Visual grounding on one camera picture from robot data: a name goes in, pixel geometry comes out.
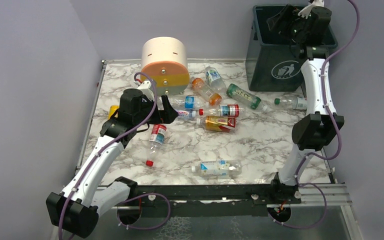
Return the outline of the gold red drink bottle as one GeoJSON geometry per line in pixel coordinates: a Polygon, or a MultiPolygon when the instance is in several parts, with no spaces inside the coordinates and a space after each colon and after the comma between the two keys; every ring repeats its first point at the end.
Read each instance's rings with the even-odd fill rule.
{"type": "Polygon", "coordinates": [[[228,116],[205,116],[197,118],[195,123],[207,131],[234,133],[237,126],[237,118],[228,116]]]}

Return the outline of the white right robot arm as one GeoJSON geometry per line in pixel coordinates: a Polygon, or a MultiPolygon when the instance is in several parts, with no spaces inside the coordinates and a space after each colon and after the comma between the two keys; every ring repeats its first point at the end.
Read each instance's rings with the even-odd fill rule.
{"type": "Polygon", "coordinates": [[[271,32],[292,40],[299,47],[298,57],[307,98],[306,115],[292,128],[293,147],[283,168],[271,181],[271,195],[288,200],[299,188],[299,177],[310,159],[334,137],[345,123],[333,104],[329,84],[329,61],[333,57],[323,44],[332,12],[322,0],[311,0],[299,10],[287,4],[266,22],[271,32]]]}

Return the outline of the red label water bottle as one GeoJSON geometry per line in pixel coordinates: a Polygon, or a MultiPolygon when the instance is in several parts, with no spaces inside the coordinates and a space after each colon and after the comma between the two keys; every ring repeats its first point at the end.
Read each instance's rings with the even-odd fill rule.
{"type": "Polygon", "coordinates": [[[221,104],[207,108],[200,108],[198,113],[200,116],[215,117],[240,117],[245,114],[246,109],[239,104],[221,104]]]}

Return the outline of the white blue tea bottle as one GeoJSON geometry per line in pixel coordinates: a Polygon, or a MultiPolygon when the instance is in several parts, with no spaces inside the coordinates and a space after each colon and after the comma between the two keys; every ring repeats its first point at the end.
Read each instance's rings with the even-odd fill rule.
{"type": "Polygon", "coordinates": [[[237,160],[202,161],[191,166],[191,172],[201,177],[236,177],[242,173],[242,165],[237,160]]]}

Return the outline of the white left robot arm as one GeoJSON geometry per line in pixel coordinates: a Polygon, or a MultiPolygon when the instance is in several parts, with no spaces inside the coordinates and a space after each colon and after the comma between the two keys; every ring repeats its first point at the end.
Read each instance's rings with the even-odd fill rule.
{"type": "Polygon", "coordinates": [[[118,109],[102,125],[95,149],[86,163],[60,193],[52,192],[46,199],[51,223],[58,228],[58,239],[64,231],[81,238],[88,237],[99,218],[118,204],[142,200],[147,194],[138,194],[137,182],[125,177],[117,178],[106,189],[98,186],[112,162],[125,150],[142,125],[171,124],[178,112],[171,106],[167,95],[161,97],[161,110],[157,95],[143,89],[123,91],[118,109]]]}

